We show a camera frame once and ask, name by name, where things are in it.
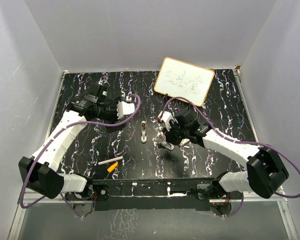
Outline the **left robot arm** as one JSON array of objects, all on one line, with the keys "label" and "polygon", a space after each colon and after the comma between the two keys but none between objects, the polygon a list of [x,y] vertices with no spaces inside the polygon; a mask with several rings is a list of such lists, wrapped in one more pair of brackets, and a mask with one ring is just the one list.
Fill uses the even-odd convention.
[{"label": "left robot arm", "polygon": [[24,187],[49,199],[60,193],[76,193],[83,200],[89,199],[94,188],[85,177],[58,173],[62,158],[88,121],[98,119],[106,124],[115,124],[134,111],[130,98],[110,98],[107,87],[91,84],[69,101],[60,122],[44,144],[31,157],[22,157],[19,161]]}]

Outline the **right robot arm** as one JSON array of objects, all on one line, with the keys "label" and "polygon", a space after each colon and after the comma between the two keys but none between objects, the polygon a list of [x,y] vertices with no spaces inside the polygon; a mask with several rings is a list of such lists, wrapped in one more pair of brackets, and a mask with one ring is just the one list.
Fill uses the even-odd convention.
[{"label": "right robot arm", "polygon": [[200,124],[194,115],[183,109],[172,115],[164,111],[159,114],[164,123],[164,141],[177,146],[182,140],[205,149],[216,151],[236,161],[245,171],[223,172],[214,178],[210,185],[198,193],[223,199],[231,192],[254,192],[269,199],[289,178],[279,154],[269,147],[239,143],[230,136],[220,136],[208,124]]}]

